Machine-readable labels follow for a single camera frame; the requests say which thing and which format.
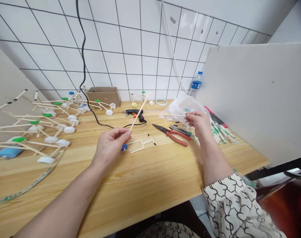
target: wire cutters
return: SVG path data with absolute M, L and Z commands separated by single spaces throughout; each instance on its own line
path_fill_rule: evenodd
M 185 131 L 185 130 L 179 128 L 177 125 L 170 125 L 169 128 L 172 130 L 178 131 L 181 134 L 184 134 L 185 136 L 188 136 L 188 137 L 190 136 L 190 133 L 188 131 Z
M 173 141 L 175 141 L 176 143 L 180 144 L 180 145 L 183 145 L 185 147 L 188 146 L 188 144 L 182 140 L 178 140 L 176 137 L 174 137 L 172 134 L 175 134 L 175 135 L 179 135 L 183 138 L 185 138 L 186 140 L 188 141 L 191 141 L 190 137 L 178 132 L 178 131 L 173 131 L 173 130 L 168 130 L 162 126 L 159 126 L 159 125 L 155 125 L 153 124 L 154 127 L 156 127 L 157 129 L 159 129 L 161 132 L 165 133 L 166 136 L 168 136 L 169 138 L 171 138 Z

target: hand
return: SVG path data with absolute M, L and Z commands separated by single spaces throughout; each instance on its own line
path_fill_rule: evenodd
M 91 162 L 92 166 L 109 166 L 121 151 L 122 145 L 132 138 L 127 128 L 114 128 L 103 132 L 98 141 L 97 150 Z
M 189 126 L 194 126 L 194 132 L 197 137 L 212 135 L 210 116 L 208 114 L 199 111 L 187 112 L 185 120 L 189 122 Z

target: plastic bag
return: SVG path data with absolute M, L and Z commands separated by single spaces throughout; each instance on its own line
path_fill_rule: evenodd
M 205 107 L 201 106 L 197 101 L 195 101 L 193 97 L 188 95 L 174 99 L 158 117 L 173 122 L 179 121 L 186 126 L 187 131 L 189 130 L 189 128 L 192 128 L 194 130 L 194 127 L 190 127 L 183 116 L 166 116 L 166 114 L 185 115 L 185 113 L 189 111 L 201 111 L 208 114 L 210 117 L 208 110 Z

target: forearm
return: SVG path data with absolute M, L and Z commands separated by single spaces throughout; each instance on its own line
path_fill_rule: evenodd
M 25 225 L 18 237 L 76 237 L 106 167 L 86 168 L 44 210 Z
M 214 140 L 211 131 L 198 137 L 204 170 L 205 186 L 209 186 L 234 173 L 219 145 Z

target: red-handled pliers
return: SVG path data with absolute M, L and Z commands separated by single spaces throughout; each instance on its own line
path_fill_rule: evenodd
M 178 139 L 177 139 L 176 137 L 174 137 L 172 134 L 179 135 L 179 136 L 185 138 L 186 140 L 191 141 L 190 137 L 185 136 L 184 134 L 182 134 L 182 133 L 180 133 L 180 132 L 178 132 L 178 131 L 168 130 L 168 129 L 162 127 L 162 126 L 155 125 L 155 124 L 153 124 L 153 126 L 156 127 L 157 129 L 159 129 L 161 132 L 165 133 L 166 136 L 170 137 L 170 138 L 171 138 L 173 141 L 175 141 L 176 143 L 181 144 L 181 145 L 183 145 L 183 146 L 185 146 L 185 147 L 187 147 L 188 144 L 187 144 L 186 142 L 182 141 L 182 140 L 178 140 Z

